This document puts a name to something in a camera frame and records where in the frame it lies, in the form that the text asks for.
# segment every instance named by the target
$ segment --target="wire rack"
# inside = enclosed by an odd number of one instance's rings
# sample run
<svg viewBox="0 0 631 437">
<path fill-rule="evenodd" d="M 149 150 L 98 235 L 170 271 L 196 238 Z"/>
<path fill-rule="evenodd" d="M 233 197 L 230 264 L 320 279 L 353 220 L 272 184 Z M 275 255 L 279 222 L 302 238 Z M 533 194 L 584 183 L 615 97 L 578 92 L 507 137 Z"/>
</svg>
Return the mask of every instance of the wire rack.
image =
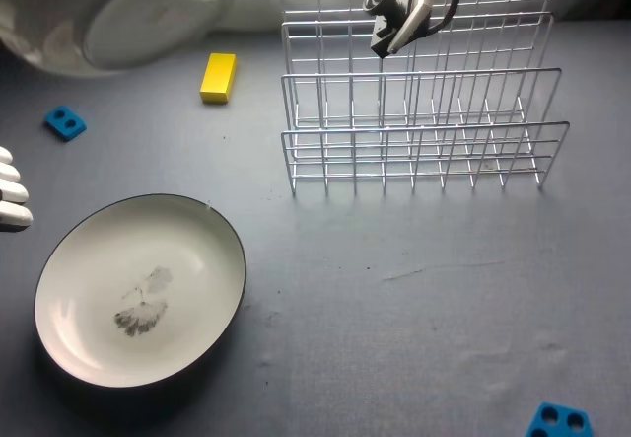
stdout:
<svg viewBox="0 0 631 437">
<path fill-rule="evenodd" d="M 469 179 L 543 185 L 569 123 L 547 121 L 547 0 L 460 0 L 437 35 L 380 59 L 363 0 L 281 0 L 283 150 L 299 180 Z M 441 20 L 451 0 L 436 0 Z"/>
</svg>

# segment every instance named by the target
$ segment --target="scratch on table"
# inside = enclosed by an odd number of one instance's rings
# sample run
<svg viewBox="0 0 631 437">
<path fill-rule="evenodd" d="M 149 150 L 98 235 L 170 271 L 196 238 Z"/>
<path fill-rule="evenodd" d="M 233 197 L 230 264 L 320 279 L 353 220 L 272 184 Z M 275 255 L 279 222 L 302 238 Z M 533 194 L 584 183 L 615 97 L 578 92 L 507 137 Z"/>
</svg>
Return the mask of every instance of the scratch on table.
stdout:
<svg viewBox="0 0 631 437">
<path fill-rule="evenodd" d="M 551 248 L 542 248 L 535 253 L 530 253 L 526 255 L 518 255 L 514 257 L 508 257 L 506 259 L 497 259 L 495 261 L 482 261 L 482 262 L 461 262 L 454 264 L 434 264 L 425 267 L 421 267 L 419 269 L 414 269 L 413 271 L 403 272 L 401 274 L 397 274 L 395 276 L 388 276 L 382 279 L 382 282 L 391 282 L 396 281 L 398 279 L 404 279 L 406 277 L 411 277 L 416 274 L 423 274 L 430 271 L 438 271 L 442 269 L 462 269 L 462 268 L 472 268 L 472 267 L 488 267 L 488 266 L 499 266 L 502 264 L 506 264 L 508 262 L 517 261 L 520 259 L 524 259 L 526 257 L 530 257 L 533 255 L 540 255 L 543 253 L 551 252 Z"/>
</svg>

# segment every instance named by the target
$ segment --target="black dot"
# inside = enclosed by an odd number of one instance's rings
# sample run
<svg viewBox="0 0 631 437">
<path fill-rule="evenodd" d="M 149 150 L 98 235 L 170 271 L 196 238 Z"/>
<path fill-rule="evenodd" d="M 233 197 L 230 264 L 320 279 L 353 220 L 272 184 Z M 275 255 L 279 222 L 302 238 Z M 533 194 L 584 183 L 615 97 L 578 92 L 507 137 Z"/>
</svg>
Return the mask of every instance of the black dot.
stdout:
<svg viewBox="0 0 631 437">
<path fill-rule="evenodd" d="M 559 421 L 559 414 L 553 407 L 544 407 L 541 411 L 541 418 L 548 425 L 556 425 Z"/>
<path fill-rule="evenodd" d="M 583 430 L 583 427 L 585 427 L 583 417 L 575 412 L 571 413 L 570 415 L 568 415 L 568 426 L 574 432 L 581 432 Z"/>
</svg>

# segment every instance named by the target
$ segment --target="blue domino block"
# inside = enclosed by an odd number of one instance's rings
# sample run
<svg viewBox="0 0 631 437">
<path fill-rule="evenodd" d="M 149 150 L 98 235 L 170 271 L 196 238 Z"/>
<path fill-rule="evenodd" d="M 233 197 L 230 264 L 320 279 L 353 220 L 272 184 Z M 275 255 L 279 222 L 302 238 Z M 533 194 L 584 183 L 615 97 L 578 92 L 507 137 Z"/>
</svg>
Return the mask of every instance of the blue domino block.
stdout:
<svg viewBox="0 0 631 437">
<path fill-rule="evenodd" d="M 526 437 L 593 437 L 588 415 L 577 409 L 544 402 Z"/>
<path fill-rule="evenodd" d="M 59 106 L 45 117 L 46 124 L 64 141 L 76 138 L 86 130 L 86 123 L 68 107 Z"/>
</svg>

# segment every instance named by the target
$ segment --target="white plate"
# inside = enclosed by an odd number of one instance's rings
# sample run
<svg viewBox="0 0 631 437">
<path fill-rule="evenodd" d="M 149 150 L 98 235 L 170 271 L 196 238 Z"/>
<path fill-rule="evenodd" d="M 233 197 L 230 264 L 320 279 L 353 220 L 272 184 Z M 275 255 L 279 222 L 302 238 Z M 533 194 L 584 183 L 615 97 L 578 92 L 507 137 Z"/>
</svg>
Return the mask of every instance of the white plate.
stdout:
<svg viewBox="0 0 631 437">
<path fill-rule="evenodd" d="M 207 351 L 245 291 L 245 254 L 215 210 L 176 195 L 115 203 L 52 253 L 35 324 L 65 371 L 109 388 L 171 376 Z"/>
</svg>

